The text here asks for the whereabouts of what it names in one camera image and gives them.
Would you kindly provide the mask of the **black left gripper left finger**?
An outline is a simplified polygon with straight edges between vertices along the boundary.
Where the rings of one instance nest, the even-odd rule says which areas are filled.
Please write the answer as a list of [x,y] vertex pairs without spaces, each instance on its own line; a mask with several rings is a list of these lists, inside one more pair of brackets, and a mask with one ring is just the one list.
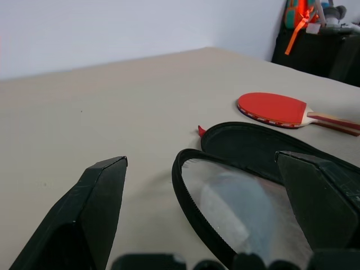
[[127,157],[87,168],[49,210],[11,269],[105,269],[118,227]]

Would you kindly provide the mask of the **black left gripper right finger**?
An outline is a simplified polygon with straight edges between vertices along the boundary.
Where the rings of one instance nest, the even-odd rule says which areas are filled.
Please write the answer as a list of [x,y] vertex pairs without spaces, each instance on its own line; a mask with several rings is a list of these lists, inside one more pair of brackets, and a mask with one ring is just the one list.
[[278,151],[295,218],[312,249],[359,249],[359,174],[316,156]]

